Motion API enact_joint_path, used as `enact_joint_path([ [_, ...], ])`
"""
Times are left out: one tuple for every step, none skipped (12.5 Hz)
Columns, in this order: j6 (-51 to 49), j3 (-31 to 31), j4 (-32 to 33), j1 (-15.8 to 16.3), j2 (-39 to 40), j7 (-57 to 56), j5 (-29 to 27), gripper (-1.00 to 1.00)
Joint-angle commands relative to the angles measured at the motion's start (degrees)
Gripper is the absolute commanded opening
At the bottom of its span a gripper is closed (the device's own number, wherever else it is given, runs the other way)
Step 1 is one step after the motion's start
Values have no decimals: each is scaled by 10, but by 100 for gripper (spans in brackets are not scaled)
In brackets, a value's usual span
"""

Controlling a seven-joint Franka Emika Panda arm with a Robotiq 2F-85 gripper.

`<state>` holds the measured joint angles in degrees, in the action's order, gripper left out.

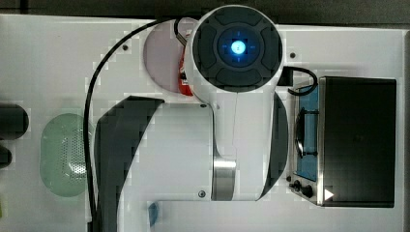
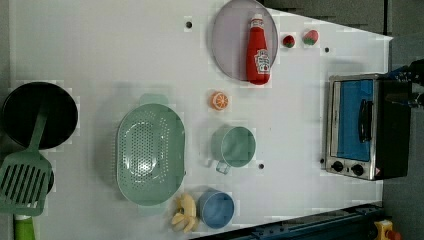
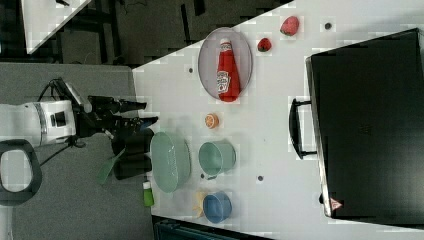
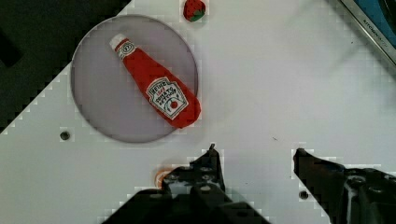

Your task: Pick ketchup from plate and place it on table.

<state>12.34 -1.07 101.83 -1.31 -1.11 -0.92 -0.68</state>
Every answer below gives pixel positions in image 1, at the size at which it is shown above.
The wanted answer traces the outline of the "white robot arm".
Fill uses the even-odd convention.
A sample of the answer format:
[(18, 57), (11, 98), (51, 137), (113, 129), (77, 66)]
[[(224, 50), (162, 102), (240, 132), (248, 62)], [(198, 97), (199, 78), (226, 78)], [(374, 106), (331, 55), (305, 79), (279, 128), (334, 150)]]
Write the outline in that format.
[(282, 57), (277, 27), (258, 10), (202, 16), (185, 47), (192, 100), (129, 96), (97, 123), (97, 232), (151, 232), (159, 201), (263, 198), (287, 160)]

